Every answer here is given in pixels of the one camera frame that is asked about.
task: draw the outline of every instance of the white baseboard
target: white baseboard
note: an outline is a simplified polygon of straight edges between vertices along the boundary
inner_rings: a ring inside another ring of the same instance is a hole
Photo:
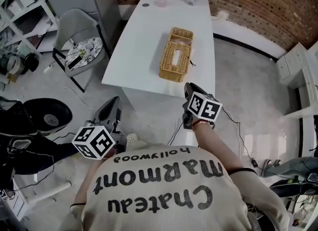
[[[129,20],[135,7],[136,5],[119,5],[119,11],[122,19]],[[211,19],[213,33],[238,40],[278,59],[287,53],[285,49],[251,29],[222,18],[216,20],[217,18],[215,16],[211,16]]]

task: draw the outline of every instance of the gray floor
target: gray floor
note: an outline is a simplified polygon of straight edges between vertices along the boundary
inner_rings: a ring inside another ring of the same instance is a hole
[[[233,119],[241,122],[241,135],[250,156],[259,165],[266,158],[282,161],[297,156],[299,145],[298,120],[284,120],[282,116],[290,110],[290,101],[295,103],[293,92],[281,85],[275,65],[268,58],[237,45],[215,39],[216,60],[216,98],[230,111]],[[175,124],[152,119],[142,120],[136,113],[124,93],[111,86],[102,85],[104,68],[96,68],[87,86],[81,93],[65,77],[56,63],[45,74],[43,70],[53,61],[50,53],[44,54],[39,68],[11,83],[3,93],[9,99],[25,101],[32,98],[51,97],[63,101],[73,113],[72,122],[63,130],[51,135],[53,139],[68,132],[76,132],[86,119],[90,119],[95,110],[109,98],[119,95],[124,111],[120,124],[126,132],[136,132],[147,143],[167,143],[173,134]],[[72,92],[72,88],[86,107]],[[234,124],[222,112],[216,122],[216,131],[225,143],[240,155],[246,167],[251,167],[246,150],[237,139]],[[58,139],[58,143],[70,142],[71,136]],[[46,189],[71,181],[72,187],[54,196],[56,203],[45,208],[36,206],[35,211],[23,219],[30,231],[56,231],[63,216],[85,176],[90,160],[75,155],[55,165],[55,171],[37,186],[24,190],[26,196],[34,195]],[[20,177],[21,185],[32,183],[32,177]],[[266,185],[277,181],[278,177],[262,179]]]

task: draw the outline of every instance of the woven tissue box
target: woven tissue box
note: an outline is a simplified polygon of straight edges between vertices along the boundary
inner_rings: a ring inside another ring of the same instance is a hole
[[[192,40],[193,32],[176,27],[171,29],[169,41],[160,62],[159,76],[161,78],[175,82],[183,81],[188,73]],[[173,56],[176,50],[180,50],[180,56],[177,65],[174,65]]]

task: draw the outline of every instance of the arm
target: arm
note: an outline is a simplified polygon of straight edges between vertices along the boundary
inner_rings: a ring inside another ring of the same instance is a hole
[[[260,181],[252,169],[243,168],[239,158],[209,124],[198,125],[194,132],[200,148],[212,153],[223,164],[233,183],[239,189],[244,202],[261,211],[270,220],[270,227],[287,231],[289,217],[283,201]]]
[[[96,171],[104,163],[104,161],[104,159],[94,160],[90,165],[84,181],[81,184],[77,195],[75,196],[74,204],[71,205],[70,212],[64,217],[59,227],[59,231],[82,231],[81,215],[87,200],[87,190]]]
[[[200,148],[217,157],[227,172],[243,168],[243,164],[239,158],[227,147],[209,124],[202,123],[198,125],[194,133]]]
[[[78,193],[75,196],[74,204],[85,204],[87,200],[87,190],[91,184],[91,181],[99,169],[99,167],[105,162],[105,159],[102,160],[94,160],[93,163],[90,165],[87,174],[84,178],[83,183],[81,184]]]

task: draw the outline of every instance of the wrist bracelet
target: wrist bracelet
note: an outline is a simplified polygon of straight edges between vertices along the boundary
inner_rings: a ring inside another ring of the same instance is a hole
[[[203,123],[209,124],[208,121],[205,121],[205,120],[197,120],[197,121],[195,121],[194,123],[192,123],[192,130],[195,131],[196,128],[197,128],[200,124],[203,124]]]

